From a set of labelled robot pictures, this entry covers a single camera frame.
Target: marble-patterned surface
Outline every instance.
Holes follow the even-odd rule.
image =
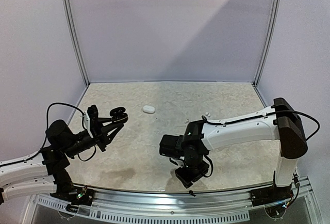
[[[124,106],[129,121],[102,153],[84,163],[71,159],[67,168],[73,182],[105,188],[142,191],[186,191],[175,177],[175,165],[159,155],[164,134],[180,135],[186,121],[200,120],[205,112],[211,119],[223,119],[263,108],[248,83],[109,83],[91,84],[79,107],[85,111],[96,104],[100,117]],[[144,105],[156,108],[142,112]],[[76,113],[70,123],[74,133],[81,131]],[[93,148],[81,154],[89,157]],[[255,141],[211,151],[214,173],[202,178],[191,190],[215,190],[271,181],[279,153],[278,141]]]

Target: small white object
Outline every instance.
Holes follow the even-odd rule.
[[[156,111],[155,107],[152,107],[150,105],[144,105],[142,110],[143,110],[143,112],[149,113],[149,114],[153,114]]]

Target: white panel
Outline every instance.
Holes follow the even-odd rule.
[[[77,104],[85,86],[62,0],[0,0],[0,30],[0,161],[5,161],[38,150],[48,105]],[[68,120],[71,113],[54,107],[50,121]],[[21,206],[15,200],[2,204],[0,222],[18,223]]]
[[[71,0],[92,82],[251,82],[272,0]]]
[[[330,223],[330,0],[280,1],[258,88],[267,104],[284,97],[293,108],[321,122],[298,167],[301,174],[309,176],[324,223]],[[316,125],[302,119],[309,135]]]

